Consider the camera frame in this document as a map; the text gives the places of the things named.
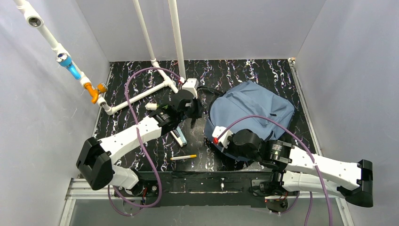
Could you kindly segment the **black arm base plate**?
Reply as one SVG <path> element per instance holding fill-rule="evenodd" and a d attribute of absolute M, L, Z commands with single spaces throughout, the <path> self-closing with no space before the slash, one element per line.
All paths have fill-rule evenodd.
<path fill-rule="evenodd" d="M 282 198 L 287 201 L 297 192 L 282 188 L 267 190 L 271 173 L 267 171 L 171 171 L 159 172 L 161 186 L 153 172 L 140 172 L 139 182 L 128 190 L 117 191 L 130 201 L 151 204 L 161 194 L 156 207 L 169 206 L 250 206 L 266 207 L 267 199 Z"/>

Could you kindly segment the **white yellow marker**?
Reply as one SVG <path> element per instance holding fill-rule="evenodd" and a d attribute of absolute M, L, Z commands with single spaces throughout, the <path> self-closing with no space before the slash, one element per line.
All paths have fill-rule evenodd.
<path fill-rule="evenodd" d="M 196 154 L 192 154 L 192 155 L 171 157 L 170 160 L 171 161 L 178 161 L 178 160 L 192 159 L 192 158 L 196 158 L 196 157 L 197 157 Z"/>

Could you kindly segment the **blue student backpack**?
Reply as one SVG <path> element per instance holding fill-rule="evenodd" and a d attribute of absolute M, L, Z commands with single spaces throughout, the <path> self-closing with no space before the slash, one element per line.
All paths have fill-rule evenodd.
<path fill-rule="evenodd" d="M 252 82 L 243 82 L 219 97 L 209 105 L 204 136 L 212 142 L 212 133 L 216 126 L 226 127 L 233 134 L 242 129 L 249 129 L 264 140 L 259 153 L 262 165 L 276 167 L 278 162 L 286 162 L 286 148 L 274 151 L 274 144 L 289 128 L 295 107 L 287 99 L 280 97 L 268 89 Z M 216 149 L 226 155 L 226 149 L 213 144 Z"/>

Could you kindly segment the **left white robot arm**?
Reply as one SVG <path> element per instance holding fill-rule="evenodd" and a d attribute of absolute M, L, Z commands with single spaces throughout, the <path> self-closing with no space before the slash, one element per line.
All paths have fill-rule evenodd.
<path fill-rule="evenodd" d="M 88 138 L 76 162 L 76 167 L 92 190 L 108 185 L 132 189 L 139 182 L 132 170 L 117 166 L 121 157 L 148 141 L 155 140 L 172 130 L 184 120 L 198 119 L 203 106 L 190 91 L 180 90 L 170 101 L 160 105 L 135 125 L 110 137 Z"/>

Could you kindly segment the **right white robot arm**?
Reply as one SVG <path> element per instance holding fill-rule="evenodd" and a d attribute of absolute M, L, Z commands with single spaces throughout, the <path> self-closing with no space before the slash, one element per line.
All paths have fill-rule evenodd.
<path fill-rule="evenodd" d="M 218 143 L 234 157 L 244 157 L 271 169 L 271 180 L 264 185 L 269 193 L 279 189 L 326 192 L 356 206 L 374 205 L 371 161 L 333 160 L 281 140 L 262 139 L 248 129 L 237 133 L 228 130 Z"/>

